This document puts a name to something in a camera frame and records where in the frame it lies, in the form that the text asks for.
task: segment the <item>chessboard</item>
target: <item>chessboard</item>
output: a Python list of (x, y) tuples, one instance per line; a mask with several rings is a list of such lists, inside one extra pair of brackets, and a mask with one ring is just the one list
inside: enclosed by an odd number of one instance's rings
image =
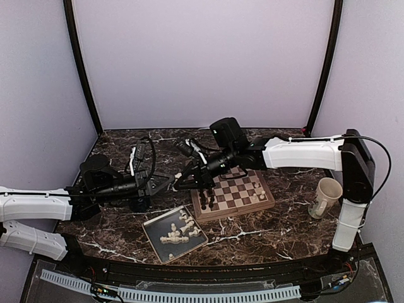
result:
[[(213, 188), (215, 200), (212, 209), (208, 206), (209, 197), (206, 191), (206, 209), (202, 210), (199, 192), (192, 190), (191, 197), (196, 220), (207, 222), (274, 207), (275, 200), (262, 174), (255, 170), (248, 170), (247, 173), (248, 176), (234, 180), (214, 178), (216, 186)], [(234, 167), (224, 178), (239, 177), (244, 174), (240, 168)]]

